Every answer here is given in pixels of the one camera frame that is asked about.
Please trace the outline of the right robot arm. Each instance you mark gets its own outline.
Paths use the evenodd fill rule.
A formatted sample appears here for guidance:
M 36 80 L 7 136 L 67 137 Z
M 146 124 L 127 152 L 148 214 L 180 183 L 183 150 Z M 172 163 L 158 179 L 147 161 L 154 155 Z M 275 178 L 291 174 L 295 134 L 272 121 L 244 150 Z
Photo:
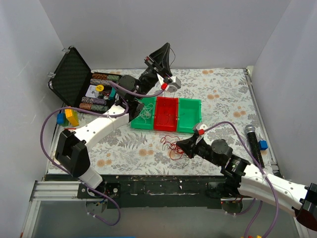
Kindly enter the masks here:
M 198 123 L 193 128 L 192 137 L 177 141 L 176 146 L 188 158 L 199 156 L 220 167 L 226 177 L 224 191 L 228 196 L 239 194 L 275 205 L 277 211 L 288 212 L 306 228 L 317 229 L 317 185 L 305 186 L 267 174 L 255 158 L 260 155 L 260 149 L 252 125 L 245 127 L 245 134 L 250 145 L 246 151 L 253 163 L 234 155 L 224 139 L 214 140 L 208 145 L 204 135 L 209 130 L 211 128 L 204 123 Z

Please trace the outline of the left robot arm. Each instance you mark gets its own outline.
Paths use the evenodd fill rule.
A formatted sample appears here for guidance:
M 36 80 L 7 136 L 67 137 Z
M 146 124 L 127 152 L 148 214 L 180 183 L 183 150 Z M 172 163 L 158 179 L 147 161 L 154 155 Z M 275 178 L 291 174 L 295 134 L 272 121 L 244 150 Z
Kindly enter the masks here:
M 65 129 L 59 135 L 55 159 L 62 170 L 79 179 L 88 187 L 94 198 L 105 194 L 105 181 L 93 168 L 89 151 L 104 137 L 136 118 L 143 108 L 141 98 L 150 97 L 149 92 L 157 83 L 167 88 L 174 81 L 169 67 L 170 43 L 145 58 L 146 70 L 135 78 L 130 75 L 108 74 L 106 82 L 117 90 L 117 100 L 107 100 L 105 111 L 91 111 L 97 118 L 74 130 Z

